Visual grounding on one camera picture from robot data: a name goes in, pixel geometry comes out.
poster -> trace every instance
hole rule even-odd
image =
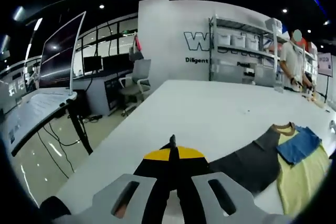
[[[318,54],[318,73],[332,77],[332,57],[330,53]]]

yellow shirt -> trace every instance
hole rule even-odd
[[[277,129],[280,133],[289,133],[291,127]],[[279,145],[288,141],[292,135],[280,134]],[[277,179],[278,190],[284,208],[284,214],[296,216],[309,203],[323,181],[330,165],[330,160],[322,145],[295,166],[288,165],[278,154],[280,174]]]

denim fabric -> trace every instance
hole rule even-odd
[[[312,154],[320,145],[321,140],[308,127],[296,126],[299,132],[287,142],[277,147],[280,156],[290,165],[296,165]]]

black desk leg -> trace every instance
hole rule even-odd
[[[77,114],[75,113],[75,111],[73,110],[72,106],[70,105],[68,107],[68,111],[69,111],[69,115],[70,115],[70,119],[72,121],[73,126],[75,127],[75,130],[79,136],[79,139],[81,140],[84,148],[86,149],[86,151],[88,152],[88,154],[90,155],[93,150],[90,146],[89,140],[88,138],[85,136],[82,127],[79,124],[78,118],[77,118]]]

floor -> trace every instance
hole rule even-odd
[[[97,123],[85,123],[92,149],[95,149],[123,121],[121,113],[121,110],[117,110],[110,116],[104,116]],[[53,119],[50,124],[62,143],[71,144],[79,140],[67,114],[59,119]],[[45,129],[51,132],[48,124]],[[70,177],[73,174],[66,156],[74,171],[88,157],[81,142],[72,146],[63,146],[65,155],[60,144],[44,129],[39,131],[39,135],[65,175],[51,159],[38,134],[35,134],[18,154],[12,157],[12,166],[18,179],[37,205],[47,197],[55,195],[67,181],[66,176]]]

